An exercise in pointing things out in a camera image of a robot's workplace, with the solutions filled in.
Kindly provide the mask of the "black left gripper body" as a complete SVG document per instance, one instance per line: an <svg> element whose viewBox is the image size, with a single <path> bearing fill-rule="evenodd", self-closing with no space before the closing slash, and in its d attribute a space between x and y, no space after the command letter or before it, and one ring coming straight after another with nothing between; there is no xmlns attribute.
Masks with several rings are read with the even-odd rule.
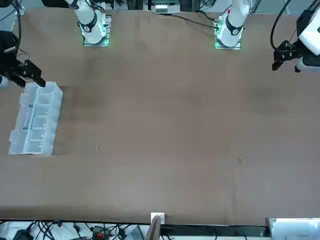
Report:
<svg viewBox="0 0 320 240"><path fill-rule="evenodd" d="M302 56L302 42L299 39L294 43L290 43L288 40L285 40L284 56L287 56L290 60L300 58Z"/></svg>

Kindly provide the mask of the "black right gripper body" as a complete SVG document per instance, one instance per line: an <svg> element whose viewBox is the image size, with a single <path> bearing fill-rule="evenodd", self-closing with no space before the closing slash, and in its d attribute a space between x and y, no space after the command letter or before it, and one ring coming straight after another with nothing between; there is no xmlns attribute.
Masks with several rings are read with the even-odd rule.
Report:
<svg viewBox="0 0 320 240"><path fill-rule="evenodd" d="M11 31L0 31L0 75L23 76L23 63L17 59L19 38Z"/></svg>

